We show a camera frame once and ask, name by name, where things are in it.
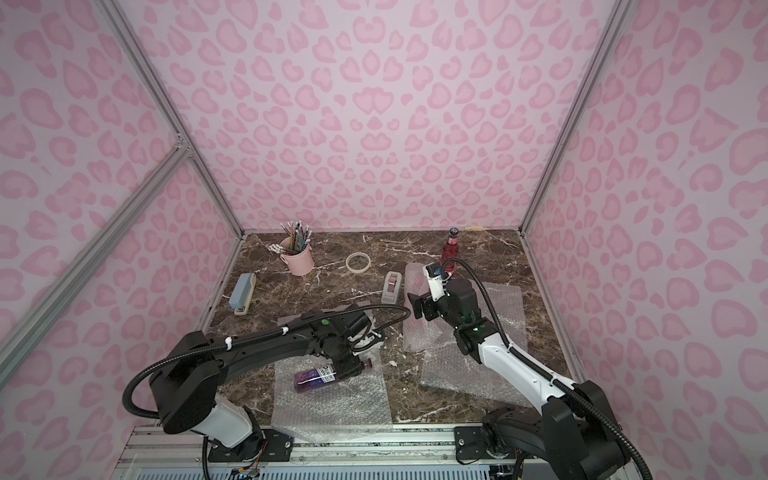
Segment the purple bottle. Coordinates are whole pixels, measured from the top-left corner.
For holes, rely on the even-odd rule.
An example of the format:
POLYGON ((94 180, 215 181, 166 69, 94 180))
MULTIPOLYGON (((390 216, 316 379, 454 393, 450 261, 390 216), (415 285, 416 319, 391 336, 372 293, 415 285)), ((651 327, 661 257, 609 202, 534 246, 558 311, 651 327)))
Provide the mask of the purple bottle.
POLYGON ((339 383, 357 376, 364 370, 372 367, 373 362, 370 358, 364 358, 359 365, 346 369, 338 369, 333 363, 328 363, 296 373, 293 379, 294 390, 296 393, 301 394, 330 384, 339 383))

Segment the white tape dispenser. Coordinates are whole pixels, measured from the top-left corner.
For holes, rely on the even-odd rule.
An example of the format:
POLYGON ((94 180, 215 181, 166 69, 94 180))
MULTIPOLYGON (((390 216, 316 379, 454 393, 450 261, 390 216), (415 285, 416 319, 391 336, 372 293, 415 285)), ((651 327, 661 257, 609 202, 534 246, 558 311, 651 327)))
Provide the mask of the white tape dispenser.
POLYGON ((402 284, 402 274, 390 271, 386 274, 382 287, 381 302, 383 304, 397 304, 402 284))

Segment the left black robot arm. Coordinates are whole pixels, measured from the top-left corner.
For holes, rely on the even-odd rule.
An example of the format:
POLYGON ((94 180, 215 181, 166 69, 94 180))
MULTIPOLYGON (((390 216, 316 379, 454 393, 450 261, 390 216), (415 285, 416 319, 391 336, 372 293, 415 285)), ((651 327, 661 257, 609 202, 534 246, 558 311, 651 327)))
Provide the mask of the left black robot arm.
POLYGON ((164 359, 146 367, 125 386, 123 408, 159 421, 174 435, 191 431, 242 460, 256 456, 266 437, 251 410, 219 396, 220 386, 289 358, 322 357, 342 379, 361 374, 360 353, 383 340, 368 307, 313 310, 272 329, 243 336, 185 335, 164 359))

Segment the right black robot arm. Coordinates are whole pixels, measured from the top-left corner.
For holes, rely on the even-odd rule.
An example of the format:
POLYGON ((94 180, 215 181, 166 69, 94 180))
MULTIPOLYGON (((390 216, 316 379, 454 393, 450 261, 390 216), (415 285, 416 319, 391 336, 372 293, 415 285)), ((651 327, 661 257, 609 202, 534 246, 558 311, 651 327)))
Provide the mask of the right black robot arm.
POLYGON ((428 292, 408 296, 414 316, 444 321, 463 355, 498 374, 537 410, 526 415, 505 408, 486 415, 481 441, 488 454, 514 455, 516 475, 535 457, 559 479, 609 479, 628 464, 641 478, 652 478, 603 389, 558 374, 513 342, 487 288, 466 261, 433 262, 423 272, 428 292))

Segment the tape roll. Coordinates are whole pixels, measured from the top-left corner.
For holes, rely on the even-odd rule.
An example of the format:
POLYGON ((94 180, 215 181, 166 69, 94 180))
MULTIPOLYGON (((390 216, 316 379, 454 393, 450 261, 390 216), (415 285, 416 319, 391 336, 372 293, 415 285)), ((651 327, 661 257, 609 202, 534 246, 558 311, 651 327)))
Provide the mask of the tape roll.
POLYGON ((372 265, 371 257, 365 252, 354 252, 345 259, 345 267, 352 274, 362 274, 367 272, 372 265))

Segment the pink pencil cup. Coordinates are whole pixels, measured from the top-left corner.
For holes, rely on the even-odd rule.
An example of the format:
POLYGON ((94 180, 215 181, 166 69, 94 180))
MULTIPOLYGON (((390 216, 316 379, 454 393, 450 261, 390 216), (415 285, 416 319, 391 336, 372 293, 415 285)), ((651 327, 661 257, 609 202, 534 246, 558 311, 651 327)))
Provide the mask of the pink pencil cup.
MULTIPOLYGON (((290 239, 285 238, 280 242, 280 246, 286 249, 289 246, 289 243, 290 239)), ((279 255, 279 259, 294 276, 305 276, 315 268, 311 246, 306 246, 300 253, 295 254, 289 253, 286 249, 284 253, 279 255)))

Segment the grey stapler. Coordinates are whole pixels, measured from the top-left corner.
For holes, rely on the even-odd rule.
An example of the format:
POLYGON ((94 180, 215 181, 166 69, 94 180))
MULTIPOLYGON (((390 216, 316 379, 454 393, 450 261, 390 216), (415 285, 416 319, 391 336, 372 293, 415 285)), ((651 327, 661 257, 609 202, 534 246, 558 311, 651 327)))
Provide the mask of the grey stapler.
POLYGON ((241 274, 229 297, 229 306, 235 316, 244 316, 248 313, 254 290, 255 274, 241 274))

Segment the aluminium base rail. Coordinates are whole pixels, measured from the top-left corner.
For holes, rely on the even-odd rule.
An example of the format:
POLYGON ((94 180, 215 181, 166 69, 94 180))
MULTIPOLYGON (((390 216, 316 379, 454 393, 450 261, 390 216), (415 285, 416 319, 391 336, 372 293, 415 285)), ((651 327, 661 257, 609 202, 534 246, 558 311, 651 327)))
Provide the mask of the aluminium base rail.
POLYGON ((359 439, 313 442, 266 432, 256 457, 235 461, 196 434, 138 427, 115 467, 115 479, 552 479, 550 465, 493 456, 478 424, 400 424, 359 439))

